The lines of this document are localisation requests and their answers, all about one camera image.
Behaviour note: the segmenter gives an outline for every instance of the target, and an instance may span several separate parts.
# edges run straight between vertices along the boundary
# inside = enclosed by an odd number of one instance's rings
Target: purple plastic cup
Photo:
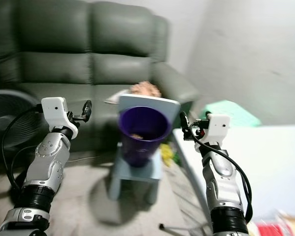
[[[170,133],[168,119],[150,107],[132,107],[121,113],[122,154],[133,167],[143,167],[155,153],[162,140]],[[133,134],[143,137],[138,139]]]

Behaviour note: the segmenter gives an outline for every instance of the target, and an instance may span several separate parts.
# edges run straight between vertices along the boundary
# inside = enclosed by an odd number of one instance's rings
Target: green object
[[[208,104],[204,107],[200,119],[206,119],[205,113],[209,111],[215,114],[226,114],[231,117],[230,127],[248,126],[254,127],[261,125],[261,121],[250,112],[243,109],[237,103],[223,100]]]
[[[180,160],[180,157],[179,157],[178,153],[175,153],[175,155],[173,156],[172,160],[173,160],[174,163],[176,163],[178,166],[182,166],[182,164],[181,164],[181,160]]]

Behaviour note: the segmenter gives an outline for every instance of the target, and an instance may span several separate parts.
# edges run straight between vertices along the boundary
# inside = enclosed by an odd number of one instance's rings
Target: black cable
[[[17,158],[18,155],[19,155],[21,152],[23,152],[24,150],[27,150],[27,149],[30,149],[30,148],[36,148],[36,147],[37,147],[37,145],[24,147],[24,148],[20,149],[20,150],[16,153],[16,155],[14,155],[13,160],[11,161],[11,164],[10,164],[10,170],[9,170],[9,174],[10,174],[10,176],[11,176],[13,182],[16,183],[16,180],[15,180],[15,177],[14,177],[14,163],[15,163],[16,158]]]
[[[252,210],[252,205],[251,205],[251,200],[252,200],[252,192],[251,192],[251,186],[249,183],[249,180],[246,176],[246,174],[244,173],[244,171],[241,169],[241,167],[234,161],[232,160],[229,156],[227,156],[226,154],[222,153],[221,151],[216,150],[215,148],[212,148],[204,143],[202,143],[193,133],[192,128],[194,126],[195,123],[192,123],[189,127],[191,135],[194,139],[195,142],[197,142],[198,144],[206,147],[207,149],[221,155],[222,157],[224,157],[226,160],[228,160],[230,163],[232,163],[236,169],[239,171],[240,175],[241,175],[241,180],[242,180],[242,184],[243,184],[243,188],[244,188],[244,192],[245,192],[245,196],[247,199],[247,210],[246,210],[246,215],[245,215],[245,220],[248,223],[251,218],[252,218],[252,214],[253,214],[253,210]]]
[[[11,184],[11,186],[13,188],[15,188],[16,190],[20,191],[20,188],[18,187],[16,181],[14,178],[12,178],[9,174],[9,168],[7,166],[7,162],[6,162],[6,158],[5,158],[5,154],[4,154],[4,142],[5,142],[5,138],[6,138],[6,135],[8,134],[9,130],[11,129],[11,127],[13,126],[13,124],[19,120],[22,116],[24,116],[25,114],[29,113],[29,112],[32,112],[32,111],[36,111],[37,110],[37,107],[32,107],[22,113],[20,113],[9,125],[8,127],[5,129],[4,133],[3,133],[3,136],[1,138],[1,143],[0,143],[0,151],[1,151],[1,155],[3,157],[3,161],[4,161],[4,166],[5,166],[5,171],[6,171],[6,175],[8,177],[8,180]]]

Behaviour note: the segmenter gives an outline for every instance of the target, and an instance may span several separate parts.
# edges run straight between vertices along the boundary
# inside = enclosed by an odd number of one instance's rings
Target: green leather sofa
[[[165,63],[168,22],[139,6],[79,0],[0,0],[0,83],[38,99],[65,97],[80,114],[93,103],[72,150],[114,148],[117,105],[103,101],[140,81],[189,111],[197,91]],[[48,132],[44,123],[31,142]]]

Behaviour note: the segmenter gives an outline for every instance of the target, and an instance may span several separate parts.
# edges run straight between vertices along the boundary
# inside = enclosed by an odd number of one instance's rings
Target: sofa armrest
[[[151,83],[158,87],[164,98],[178,101],[181,105],[199,99],[198,91],[168,64],[155,63],[152,71]]]

